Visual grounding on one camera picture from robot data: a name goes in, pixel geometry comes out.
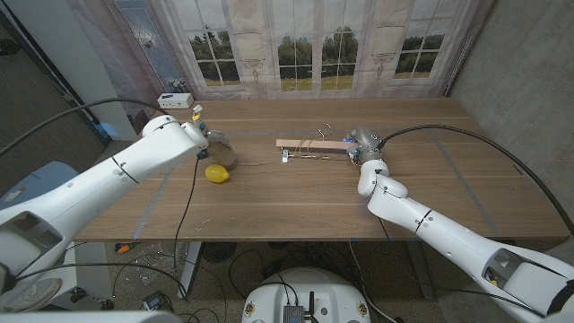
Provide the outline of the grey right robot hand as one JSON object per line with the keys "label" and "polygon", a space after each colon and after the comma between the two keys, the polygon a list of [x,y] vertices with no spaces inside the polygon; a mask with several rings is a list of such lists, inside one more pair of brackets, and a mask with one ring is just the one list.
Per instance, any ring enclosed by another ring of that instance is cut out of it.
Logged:
{"label": "grey right robot hand", "polygon": [[346,149],[351,160],[362,165],[371,160],[381,160],[382,155],[379,149],[379,144],[382,139],[374,134],[366,127],[357,127],[353,129],[345,138],[344,141],[349,143],[350,146]]}

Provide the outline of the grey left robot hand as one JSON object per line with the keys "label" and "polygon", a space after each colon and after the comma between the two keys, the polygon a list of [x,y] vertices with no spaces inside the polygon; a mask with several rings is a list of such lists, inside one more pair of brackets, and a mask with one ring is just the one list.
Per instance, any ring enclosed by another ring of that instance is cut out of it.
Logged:
{"label": "grey left robot hand", "polygon": [[198,127],[208,142],[208,146],[197,155],[198,159],[211,157],[218,162],[223,160],[229,148],[229,141],[225,134],[218,130],[210,130],[203,121],[199,122]]}

